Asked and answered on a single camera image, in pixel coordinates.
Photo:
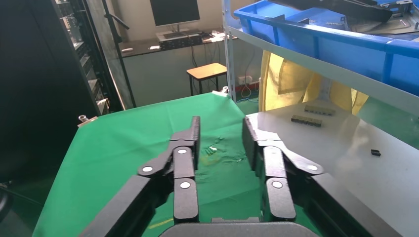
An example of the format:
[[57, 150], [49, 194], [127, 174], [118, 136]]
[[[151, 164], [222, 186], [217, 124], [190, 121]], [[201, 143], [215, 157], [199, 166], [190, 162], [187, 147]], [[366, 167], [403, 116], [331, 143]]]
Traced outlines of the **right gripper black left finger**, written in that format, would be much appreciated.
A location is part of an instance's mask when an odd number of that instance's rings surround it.
[[174, 133], [165, 151], [140, 166], [80, 236], [140, 237], [170, 194], [175, 224], [198, 222], [200, 133], [200, 117], [193, 116], [191, 126]]

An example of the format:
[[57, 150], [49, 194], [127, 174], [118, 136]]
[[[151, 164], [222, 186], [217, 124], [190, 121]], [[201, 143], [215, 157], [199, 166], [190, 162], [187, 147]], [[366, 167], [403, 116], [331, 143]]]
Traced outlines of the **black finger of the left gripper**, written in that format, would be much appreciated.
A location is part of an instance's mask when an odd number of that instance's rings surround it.
[[323, 8], [357, 19], [387, 22], [393, 12], [374, 0], [274, 0], [273, 3], [298, 10]]

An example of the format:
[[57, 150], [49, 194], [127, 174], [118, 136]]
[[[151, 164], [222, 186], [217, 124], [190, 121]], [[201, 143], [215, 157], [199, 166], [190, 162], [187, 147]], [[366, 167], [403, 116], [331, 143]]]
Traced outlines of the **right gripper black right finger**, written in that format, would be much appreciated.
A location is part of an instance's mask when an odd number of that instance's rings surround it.
[[251, 169], [260, 179], [260, 221], [295, 225], [300, 206], [325, 237], [397, 237], [323, 167], [291, 150], [276, 133], [243, 120], [242, 139]]

